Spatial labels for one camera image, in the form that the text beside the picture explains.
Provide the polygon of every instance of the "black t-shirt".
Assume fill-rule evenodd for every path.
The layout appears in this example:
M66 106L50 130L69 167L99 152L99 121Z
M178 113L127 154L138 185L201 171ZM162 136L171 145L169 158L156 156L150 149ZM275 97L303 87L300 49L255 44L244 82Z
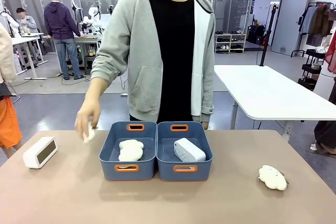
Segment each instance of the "black t-shirt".
M161 105L158 123L192 121L194 0L149 0L163 61Z

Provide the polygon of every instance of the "sneaker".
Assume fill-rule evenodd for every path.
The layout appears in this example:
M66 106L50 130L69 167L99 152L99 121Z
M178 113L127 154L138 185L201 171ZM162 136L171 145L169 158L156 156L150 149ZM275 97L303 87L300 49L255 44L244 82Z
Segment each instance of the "sneaker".
M83 79L83 78L85 78L85 76L84 75L80 75L79 77L75 77L74 80L79 80L79 79Z

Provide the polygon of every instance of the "basket handle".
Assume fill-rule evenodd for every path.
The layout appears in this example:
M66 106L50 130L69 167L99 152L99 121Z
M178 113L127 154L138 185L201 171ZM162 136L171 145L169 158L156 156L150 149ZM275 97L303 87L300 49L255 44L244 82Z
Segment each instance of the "basket handle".
M115 165L114 170L122 173L136 173L139 171L138 165Z
M183 167L188 167L188 168L193 167L194 169L178 169L178 168L183 168ZM198 167L197 165L175 165L173 170L176 173L195 173L197 172Z
M126 126L127 131L144 131L145 125L142 123L132 123Z
M170 126L170 131L173 132L186 132L189 130L189 126L187 124L172 124Z

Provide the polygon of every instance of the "orange pants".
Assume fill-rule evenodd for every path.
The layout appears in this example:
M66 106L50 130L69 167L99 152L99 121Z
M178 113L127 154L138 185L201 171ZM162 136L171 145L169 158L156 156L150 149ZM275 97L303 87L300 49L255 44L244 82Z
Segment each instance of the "orange pants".
M22 139L15 109L10 97L0 101L0 147L10 148Z

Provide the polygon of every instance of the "white digital clock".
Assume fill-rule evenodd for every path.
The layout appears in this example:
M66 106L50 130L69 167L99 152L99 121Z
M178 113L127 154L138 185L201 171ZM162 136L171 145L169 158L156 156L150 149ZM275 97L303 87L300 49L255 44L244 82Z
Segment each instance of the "white digital clock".
M44 136L23 154L28 168L40 169L57 152L58 147L53 136Z

